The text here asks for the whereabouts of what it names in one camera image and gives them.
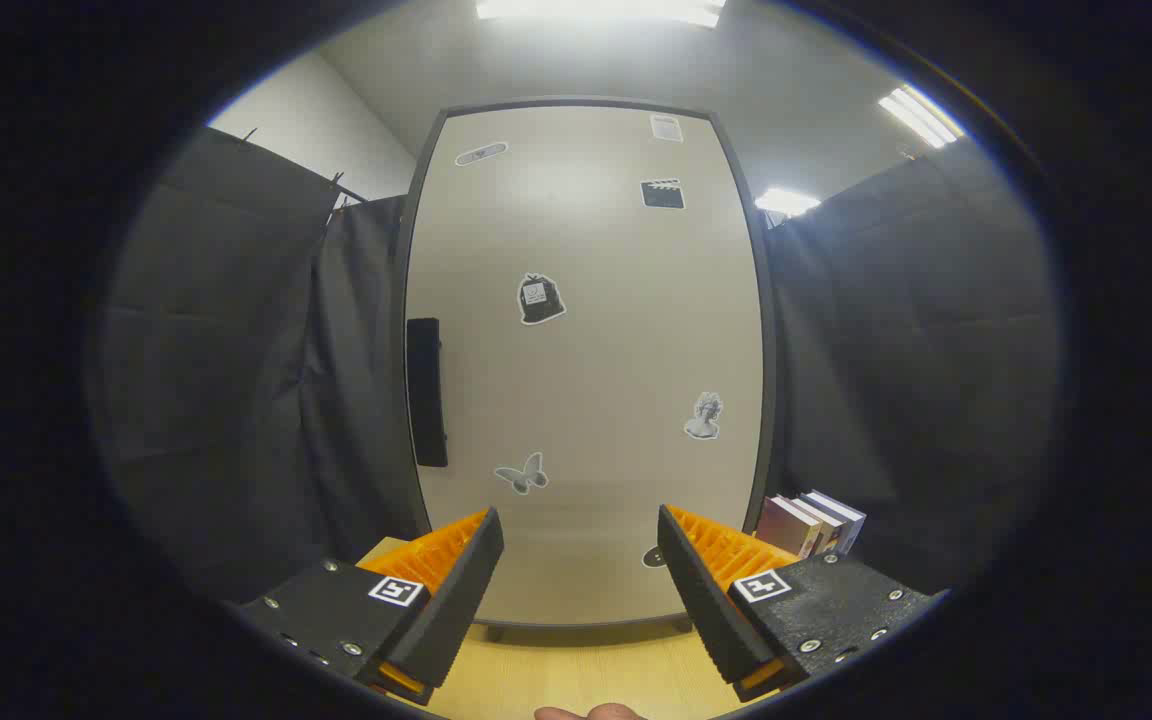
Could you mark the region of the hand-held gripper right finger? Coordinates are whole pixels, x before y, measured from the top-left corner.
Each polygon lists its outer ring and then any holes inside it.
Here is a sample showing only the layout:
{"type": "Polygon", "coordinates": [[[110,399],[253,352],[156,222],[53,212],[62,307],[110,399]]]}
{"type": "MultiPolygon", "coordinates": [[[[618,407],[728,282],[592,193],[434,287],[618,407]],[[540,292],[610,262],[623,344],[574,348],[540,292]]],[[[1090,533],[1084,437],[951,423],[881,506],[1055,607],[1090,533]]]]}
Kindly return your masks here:
{"type": "Polygon", "coordinates": [[[718,521],[659,506],[657,547],[710,661],[740,702],[859,664],[948,598],[838,553],[799,559],[718,521]]]}

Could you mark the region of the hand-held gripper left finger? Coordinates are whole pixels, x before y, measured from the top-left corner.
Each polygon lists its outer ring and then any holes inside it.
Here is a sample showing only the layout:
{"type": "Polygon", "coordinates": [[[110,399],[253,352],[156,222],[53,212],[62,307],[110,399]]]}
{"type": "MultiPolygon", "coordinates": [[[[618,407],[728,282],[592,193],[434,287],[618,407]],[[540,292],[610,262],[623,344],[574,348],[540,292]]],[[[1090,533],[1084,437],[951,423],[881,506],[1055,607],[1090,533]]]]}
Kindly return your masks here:
{"type": "Polygon", "coordinates": [[[321,559],[236,611],[321,669],[424,706],[456,661],[503,550],[499,514],[486,507],[374,559],[321,559]]]}

